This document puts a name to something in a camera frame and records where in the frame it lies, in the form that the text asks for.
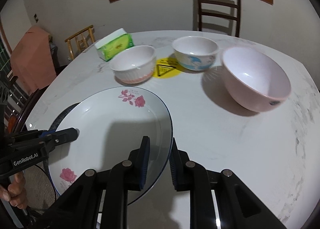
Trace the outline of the person's left hand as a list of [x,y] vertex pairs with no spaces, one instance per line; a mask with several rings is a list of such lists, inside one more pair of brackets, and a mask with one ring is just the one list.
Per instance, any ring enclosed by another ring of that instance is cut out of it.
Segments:
[[1,186],[0,197],[9,202],[11,206],[26,209],[28,206],[27,191],[25,189],[25,177],[23,172],[14,175],[14,180],[7,189]]

